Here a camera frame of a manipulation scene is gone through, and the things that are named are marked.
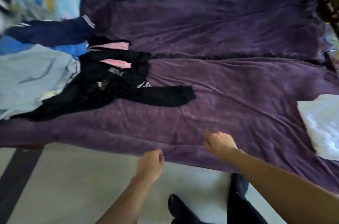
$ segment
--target black pants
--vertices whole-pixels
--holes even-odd
[[[193,218],[184,216],[176,218],[171,224],[205,224]],[[227,224],[268,224],[261,214],[246,200],[237,193],[229,195],[227,204]]]

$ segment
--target clothes pile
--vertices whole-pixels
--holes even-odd
[[[117,98],[178,107],[196,98],[191,86],[152,87],[150,54],[129,41],[93,36],[87,16],[28,21],[0,39],[0,119],[32,121],[103,107]]]

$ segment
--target right hand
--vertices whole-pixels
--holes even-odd
[[[226,160],[232,149],[237,149],[233,138],[226,133],[205,133],[204,145],[219,160]]]
[[[146,152],[138,160],[136,175],[155,182],[160,177],[164,164],[165,159],[161,149]]]

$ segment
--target dark floor strip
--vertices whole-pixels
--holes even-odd
[[[0,178],[0,224],[9,220],[42,150],[17,149]]]

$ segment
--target left hand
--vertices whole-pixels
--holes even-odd
[[[151,182],[155,182],[160,177],[164,164],[165,159],[161,149],[146,152],[138,160],[136,175],[146,177]]]

